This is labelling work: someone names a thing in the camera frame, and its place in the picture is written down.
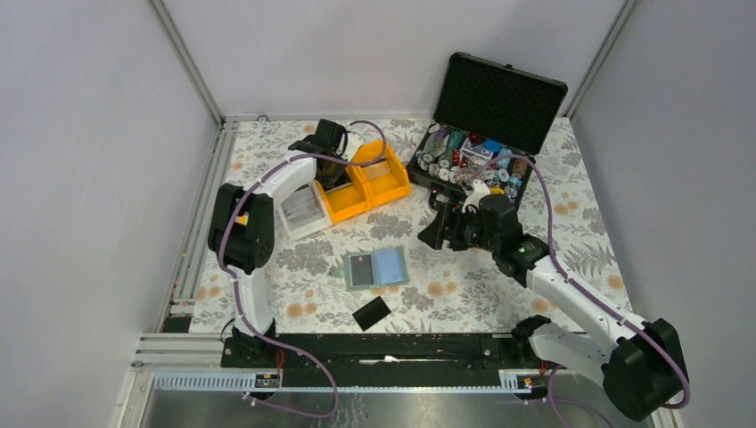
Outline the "yellow double storage bin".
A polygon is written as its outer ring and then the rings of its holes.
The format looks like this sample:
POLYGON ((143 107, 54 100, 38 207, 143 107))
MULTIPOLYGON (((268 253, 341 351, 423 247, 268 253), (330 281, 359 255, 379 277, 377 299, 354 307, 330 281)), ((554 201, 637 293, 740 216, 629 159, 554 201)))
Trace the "yellow double storage bin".
POLYGON ((386 152, 380 161, 383 160, 387 160, 391 165, 389 175, 367 180, 362 171, 363 167, 348 166, 346 184, 332 190, 325 190, 317 183, 333 224, 341 223, 410 195, 411 185, 406 168, 390 145, 386 147, 386 152))

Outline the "black credit card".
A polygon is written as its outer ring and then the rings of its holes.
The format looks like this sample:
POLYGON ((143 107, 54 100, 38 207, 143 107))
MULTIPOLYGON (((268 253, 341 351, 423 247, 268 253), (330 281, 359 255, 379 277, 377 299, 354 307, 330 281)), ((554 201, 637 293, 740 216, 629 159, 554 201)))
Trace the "black credit card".
POLYGON ((356 310, 352 317, 362 332, 366 332, 374 325, 382 321, 391 313, 387 303, 381 296, 376 296, 366 305, 356 310))

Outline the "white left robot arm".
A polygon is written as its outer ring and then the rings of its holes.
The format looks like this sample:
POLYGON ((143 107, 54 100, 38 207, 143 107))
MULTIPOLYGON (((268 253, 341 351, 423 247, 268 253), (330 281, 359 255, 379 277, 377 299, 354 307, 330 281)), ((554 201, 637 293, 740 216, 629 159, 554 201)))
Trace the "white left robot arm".
POLYGON ((208 248, 233 284, 234 329, 247 337, 242 354, 254 366, 266 366, 276 354, 275 318, 269 305, 271 286, 266 266, 275 250, 276 228, 293 238, 305 237, 336 224, 327 201, 349 167, 360 161, 365 145, 353 125, 321 119, 314 134, 291 144, 285 155, 243 187, 219 187, 208 232, 208 248))

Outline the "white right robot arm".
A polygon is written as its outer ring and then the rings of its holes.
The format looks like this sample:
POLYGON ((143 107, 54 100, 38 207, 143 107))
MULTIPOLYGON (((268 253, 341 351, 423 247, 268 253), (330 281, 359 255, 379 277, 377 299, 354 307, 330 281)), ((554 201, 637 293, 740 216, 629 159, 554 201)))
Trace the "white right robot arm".
POLYGON ((554 303, 582 328, 581 334, 536 315, 512 330, 511 353, 520 366, 545 360, 601 386, 627 418, 640 422, 660 407, 680 408, 691 399, 678 332, 666 320, 653 322, 621 308, 563 266, 552 241, 524 232, 517 209, 503 194, 476 182, 465 199, 438 198, 434 220, 418 238, 434 250, 471 248, 490 253, 498 270, 554 303))

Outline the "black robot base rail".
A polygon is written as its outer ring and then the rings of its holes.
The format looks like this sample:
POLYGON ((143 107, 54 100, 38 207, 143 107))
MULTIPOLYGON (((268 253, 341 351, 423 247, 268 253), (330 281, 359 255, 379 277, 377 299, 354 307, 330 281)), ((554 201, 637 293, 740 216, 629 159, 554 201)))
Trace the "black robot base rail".
POLYGON ((555 363, 509 333, 277 333, 233 328, 220 365, 269 369, 284 388, 484 390, 502 375, 546 376, 555 363))

